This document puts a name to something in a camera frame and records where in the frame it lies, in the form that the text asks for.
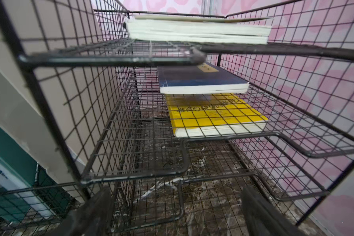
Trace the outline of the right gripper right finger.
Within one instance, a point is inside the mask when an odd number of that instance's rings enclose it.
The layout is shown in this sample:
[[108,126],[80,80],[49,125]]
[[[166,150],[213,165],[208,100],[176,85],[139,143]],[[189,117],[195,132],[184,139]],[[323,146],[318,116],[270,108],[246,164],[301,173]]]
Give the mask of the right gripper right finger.
[[251,236],[303,236],[261,194],[251,187],[242,189],[242,210]]

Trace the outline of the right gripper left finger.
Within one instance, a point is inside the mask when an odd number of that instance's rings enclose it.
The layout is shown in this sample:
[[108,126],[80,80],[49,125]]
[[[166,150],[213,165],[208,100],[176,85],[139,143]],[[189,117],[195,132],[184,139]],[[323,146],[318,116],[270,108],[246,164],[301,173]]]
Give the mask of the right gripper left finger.
[[111,191],[102,188],[83,206],[69,212],[51,236],[104,236],[110,209]]

